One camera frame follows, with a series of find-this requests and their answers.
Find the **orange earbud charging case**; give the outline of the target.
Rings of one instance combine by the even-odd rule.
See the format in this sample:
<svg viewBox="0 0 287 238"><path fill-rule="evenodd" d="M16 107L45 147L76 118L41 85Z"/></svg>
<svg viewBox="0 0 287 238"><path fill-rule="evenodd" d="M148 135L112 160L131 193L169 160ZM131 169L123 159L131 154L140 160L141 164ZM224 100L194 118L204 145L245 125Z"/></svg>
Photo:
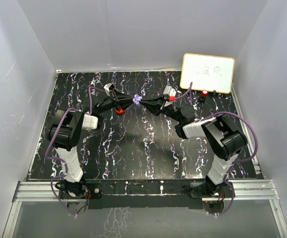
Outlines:
<svg viewBox="0 0 287 238"><path fill-rule="evenodd" d="M116 109L116 113L118 115L123 115L125 113L125 111L122 108L120 108L120 109Z"/></svg>

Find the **purple charging case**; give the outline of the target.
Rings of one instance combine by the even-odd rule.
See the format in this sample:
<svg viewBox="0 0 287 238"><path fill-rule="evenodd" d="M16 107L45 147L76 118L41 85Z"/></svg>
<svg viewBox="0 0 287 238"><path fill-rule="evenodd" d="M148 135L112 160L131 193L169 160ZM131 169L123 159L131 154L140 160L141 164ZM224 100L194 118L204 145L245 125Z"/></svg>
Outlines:
<svg viewBox="0 0 287 238"><path fill-rule="evenodd" d="M135 105L139 106L140 105L140 102L142 100L142 96L138 95L138 94L135 94L132 101Z"/></svg>

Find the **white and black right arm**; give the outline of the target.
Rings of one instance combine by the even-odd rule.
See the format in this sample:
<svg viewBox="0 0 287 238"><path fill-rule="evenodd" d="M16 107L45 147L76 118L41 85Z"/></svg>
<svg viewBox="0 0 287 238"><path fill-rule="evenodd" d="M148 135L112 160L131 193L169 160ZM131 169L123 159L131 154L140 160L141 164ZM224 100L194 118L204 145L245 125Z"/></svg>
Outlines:
<svg viewBox="0 0 287 238"><path fill-rule="evenodd" d="M182 139L204 137L214 152L212 166L205 177L205 183L196 188L212 197L223 192L228 170L247 145L247 137L242 130L227 116L219 113L216 116L195 120L195 109L190 104L176 107L166 97L141 100L150 113L158 116L164 114L178 122L175 126L177 135Z"/></svg>

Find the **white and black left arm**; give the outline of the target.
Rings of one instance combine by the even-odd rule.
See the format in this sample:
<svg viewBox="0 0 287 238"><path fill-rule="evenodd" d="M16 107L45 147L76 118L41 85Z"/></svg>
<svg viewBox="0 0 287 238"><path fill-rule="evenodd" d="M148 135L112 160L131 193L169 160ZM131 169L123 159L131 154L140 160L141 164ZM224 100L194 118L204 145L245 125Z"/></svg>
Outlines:
<svg viewBox="0 0 287 238"><path fill-rule="evenodd" d="M58 109L49 127L48 140L50 141L45 152L45 159L59 160L64 169L61 176L64 181L72 183L69 191L77 198L83 197L87 192L87 185L82 181L81 169L77 144L79 143L82 130L95 130L100 125L100 114L116 109L117 114L122 115L131 104L139 105L142 97L139 95L129 96L113 88L112 84L105 86L103 92L106 97L101 102L92 99L90 87L89 107L86 112L75 108Z"/></svg>

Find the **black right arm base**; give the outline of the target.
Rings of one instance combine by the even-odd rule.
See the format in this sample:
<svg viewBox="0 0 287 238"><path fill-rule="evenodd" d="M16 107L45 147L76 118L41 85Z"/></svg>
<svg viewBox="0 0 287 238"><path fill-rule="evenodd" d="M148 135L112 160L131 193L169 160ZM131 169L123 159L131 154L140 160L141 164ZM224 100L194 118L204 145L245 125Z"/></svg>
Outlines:
<svg viewBox="0 0 287 238"><path fill-rule="evenodd" d="M191 182L184 188L192 198L213 198L223 199L232 198L234 192L225 182L214 185L211 182L199 181Z"/></svg>

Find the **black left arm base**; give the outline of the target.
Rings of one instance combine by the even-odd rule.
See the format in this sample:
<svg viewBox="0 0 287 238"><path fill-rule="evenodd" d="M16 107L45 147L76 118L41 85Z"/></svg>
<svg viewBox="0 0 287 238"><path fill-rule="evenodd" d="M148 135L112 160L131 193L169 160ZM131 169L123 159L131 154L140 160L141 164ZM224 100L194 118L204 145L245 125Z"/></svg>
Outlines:
<svg viewBox="0 0 287 238"><path fill-rule="evenodd" d="M55 188L60 191L60 198L65 199L101 199L103 195L103 187L100 183L92 183L86 180L68 182L64 179L57 182Z"/></svg>

